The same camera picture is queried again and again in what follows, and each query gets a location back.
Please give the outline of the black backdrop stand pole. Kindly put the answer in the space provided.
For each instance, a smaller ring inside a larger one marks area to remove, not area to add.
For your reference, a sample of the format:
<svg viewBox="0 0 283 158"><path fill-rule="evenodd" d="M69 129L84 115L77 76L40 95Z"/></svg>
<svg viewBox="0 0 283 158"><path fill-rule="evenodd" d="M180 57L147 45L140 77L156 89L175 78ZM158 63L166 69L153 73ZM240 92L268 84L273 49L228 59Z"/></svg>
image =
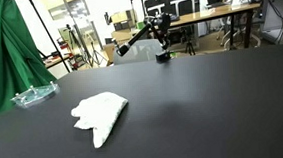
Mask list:
<svg viewBox="0 0 283 158"><path fill-rule="evenodd" d="M56 46L56 43L54 41L54 39L52 38L50 32L49 32L49 29L47 29L47 26L45 25L45 23L43 22L41 16L40 16L40 13L39 11L37 11L36 7L35 7L35 4L34 4L34 1L33 0L28 0L30 5L32 6L33 10L35 11L35 13L37 14L38 18L39 18L39 21L40 23L43 25L44 29L45 29L45 32L47 33L49 39L51 40L56 52L58 53L60 59L61 59L61 62L63 63L64 67L67 69L68 73L70 73L70 69L67 67L66 63L65 63L65 59L62 55L62 53L58 50L57 46Z"/></svg>

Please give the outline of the green backdrop cloth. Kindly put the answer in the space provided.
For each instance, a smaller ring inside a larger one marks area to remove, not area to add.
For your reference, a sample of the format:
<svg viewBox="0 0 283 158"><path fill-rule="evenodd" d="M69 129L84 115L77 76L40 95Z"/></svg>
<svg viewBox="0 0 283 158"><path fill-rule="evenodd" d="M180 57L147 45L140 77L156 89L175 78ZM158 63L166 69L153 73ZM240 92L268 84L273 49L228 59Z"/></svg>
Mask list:
<svg viewBox="0 0 283 158"><path fill-rule="evenodd" d="M16 1L0 0L0 114L13 107L15 94L54 79L43 64Z"/></svg>

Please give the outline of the clear acrylic plate with standoffs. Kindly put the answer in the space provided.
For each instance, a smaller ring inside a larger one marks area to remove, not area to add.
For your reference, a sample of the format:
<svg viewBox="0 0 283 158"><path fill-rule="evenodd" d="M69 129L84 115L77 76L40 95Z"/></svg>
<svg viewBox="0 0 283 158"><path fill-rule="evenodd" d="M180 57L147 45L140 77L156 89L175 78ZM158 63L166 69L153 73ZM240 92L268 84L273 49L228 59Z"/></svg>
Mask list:
<svg viewBox="0 0 283 158"><path fill-rule="evenodd" d="M16 93L11 99L17 107L29 108L36 104L47 101L60 91L58 84L52 81L46 86L33 87L31 86L28 90Z"/></svg>

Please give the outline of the wooden desk with black legs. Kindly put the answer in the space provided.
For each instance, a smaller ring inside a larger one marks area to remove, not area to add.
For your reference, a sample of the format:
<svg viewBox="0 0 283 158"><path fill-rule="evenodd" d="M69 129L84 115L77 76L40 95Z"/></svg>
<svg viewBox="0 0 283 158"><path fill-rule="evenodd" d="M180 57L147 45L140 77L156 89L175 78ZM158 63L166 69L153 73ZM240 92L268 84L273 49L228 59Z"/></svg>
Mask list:
<svg viewBox="0 0 283 158"><path fill-rule="evenodd" d="M230 44L229 47L233 47L233 31L235 26L235 17L239 14L246 14L246 24L245 24L245 38L243 47L247 49L250 44L250 36L251 36L251 25L253 21L253 11L259 8L259 4L257 3L246 3L243 5L224 5L218 6L217 8L205 9L200 12L193 12L187 15L182 15L179 17L178 21L171 22L170 27L183 27L189 26L190 24L197 24L207 20L215 20L222 17L230 17Z"/></svg>

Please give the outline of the small black tripod on floor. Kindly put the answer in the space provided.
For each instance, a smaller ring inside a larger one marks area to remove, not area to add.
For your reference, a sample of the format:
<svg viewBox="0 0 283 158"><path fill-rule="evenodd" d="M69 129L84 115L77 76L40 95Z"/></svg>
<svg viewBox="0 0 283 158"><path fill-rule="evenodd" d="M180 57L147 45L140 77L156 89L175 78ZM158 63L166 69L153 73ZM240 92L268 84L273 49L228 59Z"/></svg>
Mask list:
<svg viewBox="0 0 283 158"><path fill-rule="evenodd" d="M186 53L188 53L190 56L193 54L193 55L196 55L195 53L195 50L193 48L193 45L192 45L192 39L191 39L191 34L189 34L186 30L184 32L184 35L185 35L185 38L186 38Z"/></svg>

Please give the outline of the black shelf unit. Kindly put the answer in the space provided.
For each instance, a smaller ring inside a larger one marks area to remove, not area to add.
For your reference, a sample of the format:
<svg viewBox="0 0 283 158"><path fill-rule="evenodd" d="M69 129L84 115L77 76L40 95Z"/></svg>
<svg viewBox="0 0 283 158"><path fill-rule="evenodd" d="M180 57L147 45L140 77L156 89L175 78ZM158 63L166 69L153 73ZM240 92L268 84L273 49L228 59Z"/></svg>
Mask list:
<svg viewBox="0 0 283 158"><path fill-rule="evenodd" d="M144 0L146 14L155 16L162 12L187 15L195 11L195 0Z"/></svg>

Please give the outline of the white green-patterned towel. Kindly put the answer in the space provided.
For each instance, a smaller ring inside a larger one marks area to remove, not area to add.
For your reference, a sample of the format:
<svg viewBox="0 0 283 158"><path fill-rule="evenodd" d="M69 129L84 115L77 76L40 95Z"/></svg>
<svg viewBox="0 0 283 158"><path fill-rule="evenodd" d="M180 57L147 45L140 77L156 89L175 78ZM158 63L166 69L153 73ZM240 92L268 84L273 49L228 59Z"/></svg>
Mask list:
<svg viewBox="0 0 283 158"><path fill-rule="evenodd" d="M91 129L94 147L100 148L106 142L115 121L127 103L125 97L107 91L83 99L71 111L71 115L78 119L74 127Z"/></svg>

